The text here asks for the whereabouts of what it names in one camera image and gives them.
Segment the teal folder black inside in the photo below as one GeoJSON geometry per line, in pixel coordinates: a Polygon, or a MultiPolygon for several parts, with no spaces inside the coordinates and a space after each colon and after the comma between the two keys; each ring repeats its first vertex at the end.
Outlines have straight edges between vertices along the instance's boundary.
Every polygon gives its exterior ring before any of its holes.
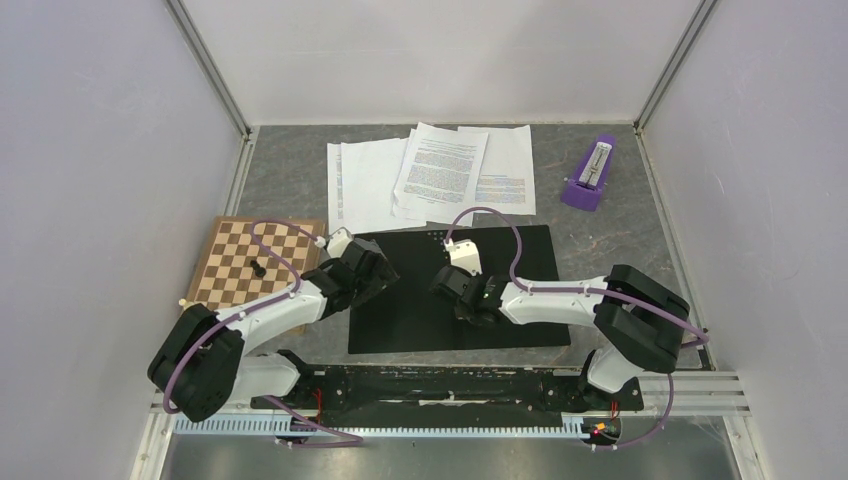
{"type": "Polygon", "coordinates": [[[559,278],[548,226],[458,229],[454,242],[471,240],[482,272],[473,276],[451,266],[444,230],[368,233],[398,275],[375,298],[351,309],[347,350],[351,354],[429,352],[568,346],[568,326],[517,325],[498,313],[499,296],[517,276],[559,278]]]}

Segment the printed paper sheet top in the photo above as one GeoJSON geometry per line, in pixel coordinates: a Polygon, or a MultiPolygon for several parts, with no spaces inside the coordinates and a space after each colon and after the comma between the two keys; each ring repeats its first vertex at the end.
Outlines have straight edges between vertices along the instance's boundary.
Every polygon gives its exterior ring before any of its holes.
{"type": "Polygon", "coordinates": [[[489,134],[419,123],[392,191],[393,216],[450,224],[474,202],[489,134]]]}

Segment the printed paper sheet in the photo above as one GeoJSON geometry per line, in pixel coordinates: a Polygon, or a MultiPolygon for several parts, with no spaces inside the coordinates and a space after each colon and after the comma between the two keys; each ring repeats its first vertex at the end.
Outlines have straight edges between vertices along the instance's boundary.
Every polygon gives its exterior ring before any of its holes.
{"type": "Polygon", "coordinates": [[[450,224],[474,202],[489,134],[419,123],[392,191],[393,216],[450,224]]]}
{"type": "Polygon", "coordinates": [[[458,131],[488,135],[474,203],[508,215],[535,215],[531,126],[459,126],[458,131]]]}

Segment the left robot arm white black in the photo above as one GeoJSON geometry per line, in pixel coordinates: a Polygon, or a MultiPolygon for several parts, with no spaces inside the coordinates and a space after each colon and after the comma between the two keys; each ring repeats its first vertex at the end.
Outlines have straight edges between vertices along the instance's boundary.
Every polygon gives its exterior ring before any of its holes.
{"type": "Polygon", "coordinates": [[[220,311],[187,307],[147,370],[163,394],[163,409],[201,422],[228,403],[265,395],[291,408],[307,405],[314,383],[293,360],[284,354],[254,357],[252,351],[292,329],[358,307],[399,278],[374,241],[344,240],[326,251],[323,263],[278,292],[220,311]]]}

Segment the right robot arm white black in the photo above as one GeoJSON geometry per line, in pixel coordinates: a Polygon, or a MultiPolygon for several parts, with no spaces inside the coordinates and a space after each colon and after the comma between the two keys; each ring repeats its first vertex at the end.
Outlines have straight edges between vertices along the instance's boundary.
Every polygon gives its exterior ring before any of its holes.
{"type": "Polygon", "coordinates": [[[430,291],[452,303],[457,319],[477,326],[558,324],[597,330],[606,343],[589,355],[577,382],[580,400],[591,408],[606,406],[643,372],[673,373],[688,325],[687,303],[628,265],[589,280],[536,283],[446,266],[430,291]]]}

